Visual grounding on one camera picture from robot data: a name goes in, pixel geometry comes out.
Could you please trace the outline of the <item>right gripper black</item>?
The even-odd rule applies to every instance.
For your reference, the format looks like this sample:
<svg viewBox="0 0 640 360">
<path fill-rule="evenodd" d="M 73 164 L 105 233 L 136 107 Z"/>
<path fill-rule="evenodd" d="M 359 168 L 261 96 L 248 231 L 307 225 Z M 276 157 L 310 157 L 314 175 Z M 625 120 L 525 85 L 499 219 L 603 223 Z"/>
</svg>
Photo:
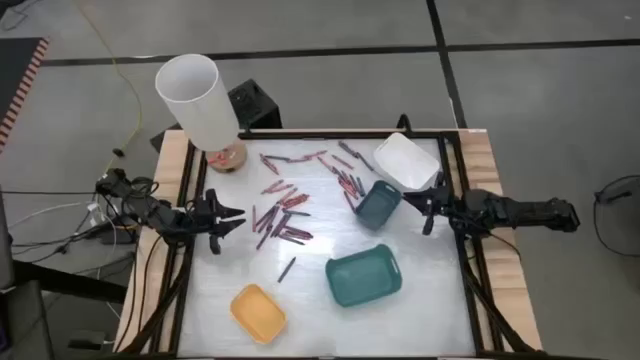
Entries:
<svg viewBox="0 0 640 360">
<path fill-rule="evenodd" d="M 447 217 L 450 223 L 462 223 L 463 218 L 458 210 L 459 200 L 454 191 L 446 186 L 442 171 L 436 174 L 433 186 L 423 191 L 404 192 L 402 197 L 425 218 L 422 228 L 422 234 L 425 236 L 432 232 L 434 215 Z"/>
</svg>

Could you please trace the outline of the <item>black metal table frame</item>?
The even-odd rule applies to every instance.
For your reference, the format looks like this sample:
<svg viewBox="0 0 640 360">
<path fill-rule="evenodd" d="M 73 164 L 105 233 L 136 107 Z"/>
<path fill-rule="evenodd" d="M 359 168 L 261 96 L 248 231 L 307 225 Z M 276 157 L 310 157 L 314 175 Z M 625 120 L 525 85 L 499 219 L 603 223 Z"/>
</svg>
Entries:
<svg viewBox="0 0 640 360">
<path fill-rule="evenodd" d="M 329 140 L 374 139 L 388 135 L 386 129 L 319 129 L 254 131 L 260 139 Z M 499 193 L 502 190 L 499 170 L 492 151 L 490 138 L 484 129 L 444 129 L 441 132 L 448 144 L 448 159 L 455 173 L 456 192 L 483 189 Z M 165 132 L 155 163 L 154 178 L 159 183 L 158 195 L 174 204 L 185 201 L 195 193 L 203 180 L 204 160 L 199 150 L 190 143 L 181 130 Z M 125 349 L 138 335 L 143 324 L 155 311 L 164 293 L 179 273 L 183 253 L 168 245 L 154 243 L 156 233 L 144 229 L 139 238 L 138 265 L 129 280 L 123 320 L 119 323 L 117 341 Z M 524 342 L 541 348 L 541 340 L 531 305 L 529 291 L 521 262 L 516 255 L 516 238 L 510 229 L 497 231 L 488 240 L 475 240 L 469 245 L 474 259 L 471 267 L 479 276 L 488 296 L 497 309 Z M 166 314 L 150 333 L 144 352 L 159 353 L 176 349 L 177 318 L 182 299 L 176 297 Z"/>
</svg>

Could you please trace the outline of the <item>white cylindrical lamp shade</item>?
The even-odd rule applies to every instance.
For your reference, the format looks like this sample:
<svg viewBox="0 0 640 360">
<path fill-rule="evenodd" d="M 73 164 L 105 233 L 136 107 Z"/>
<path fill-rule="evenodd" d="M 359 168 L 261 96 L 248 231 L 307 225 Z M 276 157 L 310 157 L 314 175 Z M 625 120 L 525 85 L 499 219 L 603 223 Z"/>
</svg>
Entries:
<svg viewBox="0 0 640 360">
<path fill-rule="evenodd" d="M 158 70 L 155 89 L 194 147 L 207 161 L 209 152 L 236 152 L 219 173 L 240 169 L 247 160 L 239 122 L 216 63 L 201 54 L 172 58 Z"/>
</svg>

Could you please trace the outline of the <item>large teal plastic bin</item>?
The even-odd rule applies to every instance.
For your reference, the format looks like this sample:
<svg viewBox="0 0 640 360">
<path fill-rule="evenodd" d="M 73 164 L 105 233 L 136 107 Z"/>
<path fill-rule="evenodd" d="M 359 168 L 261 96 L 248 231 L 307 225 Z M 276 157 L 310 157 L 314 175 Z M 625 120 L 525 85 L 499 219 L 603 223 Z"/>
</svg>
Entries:
<svg viewBox="0 0 640 360">
<path fill-rule="evenodd" d="M 337 304 L 352 307 L 399 291 L 403 278 L 391 249 L 379 244 L 371 249 L 325 265 L 329 288 Z"/>
</svg>

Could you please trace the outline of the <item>black power brick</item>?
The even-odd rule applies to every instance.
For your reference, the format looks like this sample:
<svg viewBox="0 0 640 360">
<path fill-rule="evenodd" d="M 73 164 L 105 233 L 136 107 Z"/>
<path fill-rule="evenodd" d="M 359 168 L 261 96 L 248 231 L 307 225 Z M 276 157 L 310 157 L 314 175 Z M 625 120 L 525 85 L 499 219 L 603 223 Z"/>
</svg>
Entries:
<svg viewBox="0 0 640 360">
<path fill-rule="evenodd" d="M 99 351 L 108 344 L 109 341 L 104 332 L 80 330 L 70 335 L 67 347 L 76 350 Z"/>
</svg>

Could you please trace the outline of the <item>white plastic bin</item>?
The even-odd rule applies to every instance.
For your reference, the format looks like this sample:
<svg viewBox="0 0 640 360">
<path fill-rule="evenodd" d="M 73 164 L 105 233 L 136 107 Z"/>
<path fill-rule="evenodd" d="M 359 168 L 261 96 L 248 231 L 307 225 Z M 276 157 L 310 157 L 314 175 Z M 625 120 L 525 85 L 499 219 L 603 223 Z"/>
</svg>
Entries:
<svg viewBox="0 0 640 360">
<path fill-rule="evenodd" d="M 401 133 L 393 133 L 373 153 L 381 174 L 409 191 L 424 190 L 441 168 L 440 161 Z"/>
</svg>

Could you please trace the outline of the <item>black perforated box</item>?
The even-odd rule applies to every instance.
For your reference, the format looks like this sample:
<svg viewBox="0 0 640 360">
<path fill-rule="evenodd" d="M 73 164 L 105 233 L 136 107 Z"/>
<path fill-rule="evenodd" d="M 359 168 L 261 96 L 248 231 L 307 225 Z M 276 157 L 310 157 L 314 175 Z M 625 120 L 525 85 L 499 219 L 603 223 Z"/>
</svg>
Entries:
<svg viewBox="0 0 640 360">
<path fill-rule="evenodd" d="M 253 79 L 228 92 L 242 130 L 282 129 L 279 106 Z"/>
</svg>

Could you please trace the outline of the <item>yellow plastic bin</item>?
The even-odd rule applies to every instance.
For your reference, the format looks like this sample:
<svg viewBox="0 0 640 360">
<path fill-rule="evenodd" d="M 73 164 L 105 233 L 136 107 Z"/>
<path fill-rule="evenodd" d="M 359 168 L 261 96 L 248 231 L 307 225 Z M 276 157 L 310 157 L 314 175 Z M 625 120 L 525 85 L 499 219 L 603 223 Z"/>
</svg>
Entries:
<svg viewBox="0 0 640 360">
<path fill-rule="evenodd" d="M 287 324 L 286 313 L 257 284 L 248 284 L 231 301 L 234 320 L 257 343 L 271 343 Z"/>
</svg>

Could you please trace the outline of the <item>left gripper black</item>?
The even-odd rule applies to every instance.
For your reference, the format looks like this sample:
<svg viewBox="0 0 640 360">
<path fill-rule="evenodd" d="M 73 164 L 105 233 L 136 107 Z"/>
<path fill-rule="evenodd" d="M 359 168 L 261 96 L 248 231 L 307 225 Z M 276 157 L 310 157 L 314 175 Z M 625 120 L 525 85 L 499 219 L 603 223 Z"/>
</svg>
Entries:
<svg viewBox="0 0 640 360">
<path fill-rule="evenodd" d="M 245 219 L 222 221 L 214 226 L 210 231 L 211 214 L 220 219 L 228 219 L 244 215 L 242 209 L 230 208 L 222 205 L 217 197 L 216 191 L 211 188 L 205 191 L 204 198 L 195 198 L 185 204 L 185 216 L 183 230 L 188 235 L 209 233 L 209 248 L 213 255 L 221 254 L 220 239 L 227 236 L 236 228 L 246 222 Z"/>
</svg>

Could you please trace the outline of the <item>grey floor device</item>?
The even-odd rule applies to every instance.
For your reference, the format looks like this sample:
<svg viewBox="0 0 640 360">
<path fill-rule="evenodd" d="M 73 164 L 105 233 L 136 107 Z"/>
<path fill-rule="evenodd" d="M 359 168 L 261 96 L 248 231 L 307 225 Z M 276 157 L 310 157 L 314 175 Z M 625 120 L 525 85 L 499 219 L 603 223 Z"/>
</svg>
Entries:
<svg viewBox="0 0 640 360">
<path fill-rule="evenodd" d="M 597 204 L 611 204 L 635 193 L 640 193 L 640 175 L 625 175 L 605 185 L 594 196 Z"/>
</svg>

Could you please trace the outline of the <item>small teal plastic bin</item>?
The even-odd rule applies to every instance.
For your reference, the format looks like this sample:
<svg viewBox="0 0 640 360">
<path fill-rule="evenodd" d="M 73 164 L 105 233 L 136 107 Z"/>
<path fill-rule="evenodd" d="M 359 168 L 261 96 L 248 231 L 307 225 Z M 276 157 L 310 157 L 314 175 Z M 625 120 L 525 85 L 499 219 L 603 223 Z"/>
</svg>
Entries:
<svg viewBox="0 0 640 360">
<path fill-rule="evenodd" d="M 356 207 L 358 221 L 367 229 L 381 229 L 402 200 L 402 193 L 383 180 L 376 181 Z"/>
</svg>

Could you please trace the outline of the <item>black power adapter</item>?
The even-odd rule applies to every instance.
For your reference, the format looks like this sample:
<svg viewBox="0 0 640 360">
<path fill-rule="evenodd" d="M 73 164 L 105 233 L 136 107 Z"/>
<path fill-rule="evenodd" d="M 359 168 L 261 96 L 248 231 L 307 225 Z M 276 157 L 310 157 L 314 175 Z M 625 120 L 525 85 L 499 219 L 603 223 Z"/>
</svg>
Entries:
<svg viewBox="0 0 640 360">
<path fill-rule="evenodd" d="M 104 230 L 101 230 L 97 239 L 104 245 L 133 245 L 139 238 L 139 228 L 137 226 L 119 226 L 112 227 L 106 226 Z"/>
</svg>

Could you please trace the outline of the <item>black floor beam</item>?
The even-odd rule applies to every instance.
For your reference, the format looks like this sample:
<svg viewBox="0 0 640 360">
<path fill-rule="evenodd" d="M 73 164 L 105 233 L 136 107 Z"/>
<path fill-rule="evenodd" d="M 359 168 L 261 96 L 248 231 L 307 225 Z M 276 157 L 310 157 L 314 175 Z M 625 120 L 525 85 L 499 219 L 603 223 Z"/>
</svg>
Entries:
<svg viewBox="0 0 640 360">
<path fill-rule="evenodd" d="M 123 304 L 127 288 L 97 280 L 14 260 L 14 284 L 36 281 L 42 290 L 81 298 Z"/>
</svg>

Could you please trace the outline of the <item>black mat with striped edge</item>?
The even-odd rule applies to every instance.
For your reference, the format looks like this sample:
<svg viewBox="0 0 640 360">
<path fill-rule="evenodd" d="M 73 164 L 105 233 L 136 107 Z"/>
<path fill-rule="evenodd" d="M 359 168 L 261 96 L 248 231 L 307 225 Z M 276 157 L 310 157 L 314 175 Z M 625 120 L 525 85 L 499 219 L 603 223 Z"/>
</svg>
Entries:
<svg viewBox="0 0 640 360">
<path fill-rule="evenodd" d="M 0 38 L 0 154 L 45 60 L 47 38 Z"/>
</svg>

